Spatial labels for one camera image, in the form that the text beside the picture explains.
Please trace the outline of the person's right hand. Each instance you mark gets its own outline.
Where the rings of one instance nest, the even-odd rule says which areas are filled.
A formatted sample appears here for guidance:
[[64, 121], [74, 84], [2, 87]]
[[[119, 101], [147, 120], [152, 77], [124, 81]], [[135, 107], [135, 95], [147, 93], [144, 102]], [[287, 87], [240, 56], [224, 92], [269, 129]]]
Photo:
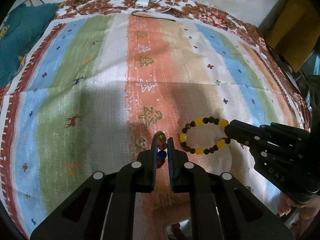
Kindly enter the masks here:
[[300, 208], [300, 217], [303, 220], [313, 218], [317, 215], [320, 208], [320, 197], [313, 196], [306, 204], [298, 205], [293, 202], [287, 195], [281, 193], [277, 205], [277, 212], [281, 216], [288, 215], [293, 207]]

